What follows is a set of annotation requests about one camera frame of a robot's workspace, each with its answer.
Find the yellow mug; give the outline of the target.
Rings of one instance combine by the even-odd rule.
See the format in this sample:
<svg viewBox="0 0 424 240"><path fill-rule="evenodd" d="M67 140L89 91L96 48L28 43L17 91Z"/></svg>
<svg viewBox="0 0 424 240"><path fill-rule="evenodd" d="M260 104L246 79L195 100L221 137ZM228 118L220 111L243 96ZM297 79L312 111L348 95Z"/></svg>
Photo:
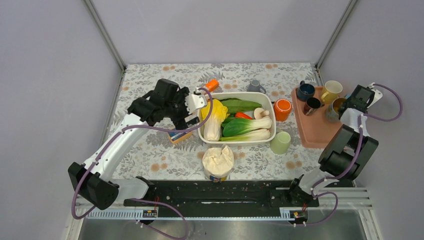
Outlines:
<svg viewBox="0 0 424 240"><path fill-rule="evenodd" d="M331 104L335 99L339 97L339 94L343 91L343 86L335 80L329 80L325 83L324 88L321 92L320 100L324 104Z"/></svg>

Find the light blue floral mug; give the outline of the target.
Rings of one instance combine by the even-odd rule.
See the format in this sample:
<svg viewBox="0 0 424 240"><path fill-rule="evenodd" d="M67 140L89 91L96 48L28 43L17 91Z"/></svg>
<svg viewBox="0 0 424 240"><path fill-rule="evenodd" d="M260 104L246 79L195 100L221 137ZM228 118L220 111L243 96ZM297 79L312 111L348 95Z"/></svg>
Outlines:
<svg viewBox="0 0 424 240"><path fill-rule="evenodd" d="M335 123L339 120L339 109L346 100L345 97L339 97L327 107L324 113L327 121Z"/></svg>

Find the small brown mug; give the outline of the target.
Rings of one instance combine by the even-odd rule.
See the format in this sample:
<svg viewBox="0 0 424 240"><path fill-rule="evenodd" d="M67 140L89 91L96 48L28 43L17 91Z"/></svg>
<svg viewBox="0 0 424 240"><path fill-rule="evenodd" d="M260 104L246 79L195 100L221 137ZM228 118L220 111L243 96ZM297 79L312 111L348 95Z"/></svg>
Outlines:
<svg viewBox="0 0 424 240"><path fill-rule="evenodd" d="M302 112L305 116L310 116L314 114L318 109L322 108L324 105L325 104L321 102L320 99L316 97L310 97L305 102Z"/></svg>

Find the dark blue mug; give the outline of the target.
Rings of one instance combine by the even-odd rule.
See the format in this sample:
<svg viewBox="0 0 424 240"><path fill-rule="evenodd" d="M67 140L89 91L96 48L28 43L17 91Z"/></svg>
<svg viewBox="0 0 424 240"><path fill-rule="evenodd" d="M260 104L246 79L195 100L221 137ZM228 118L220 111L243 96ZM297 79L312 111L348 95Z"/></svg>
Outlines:
<svg viewBox="0 0 424 240"><path fill-rule="evenodd" d="M302 80L296 90L296 97L302 102L306 102L309 98L315 95L315 87L312 84L306 83Z"/></svg>

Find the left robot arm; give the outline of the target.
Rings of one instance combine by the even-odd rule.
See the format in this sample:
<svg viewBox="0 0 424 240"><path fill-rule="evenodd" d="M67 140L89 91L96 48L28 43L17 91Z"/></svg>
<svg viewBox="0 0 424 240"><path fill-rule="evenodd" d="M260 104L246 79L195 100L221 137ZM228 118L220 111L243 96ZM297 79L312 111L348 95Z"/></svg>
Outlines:
<svg viewBox="0 0 424 240"><path fill-rule="evenodd" d="M149 130L155 130L155 124L163 119L169 118L174 125L164 132L187 133L198 129L202 122L197 116L186 118L208 105L208 93L204 87L191 93L176 82L159 79L153 90L131 103L116 130L92 156L81 164L73 162L69 166L75 191L72 203L81 196L99 210L128 199L137 199L144 206L152 204L155 192L147 180L113 179L113 173L133 145Z"/></svg>

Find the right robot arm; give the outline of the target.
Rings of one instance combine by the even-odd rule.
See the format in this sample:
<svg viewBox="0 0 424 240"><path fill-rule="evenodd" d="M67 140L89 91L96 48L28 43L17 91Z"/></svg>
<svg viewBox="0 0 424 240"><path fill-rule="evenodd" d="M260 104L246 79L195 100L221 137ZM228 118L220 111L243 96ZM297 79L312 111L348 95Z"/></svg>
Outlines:
<svg viewBox="0 0 424 240"><path fill-rule="evenodd" d="M359 175L379 145L366 130L367 112L374 98L371 88L358 85L337 105L341 127L321 153L319 166L291 182L285 197L291 205L308 205L327 185L352 181Z"/></svg>

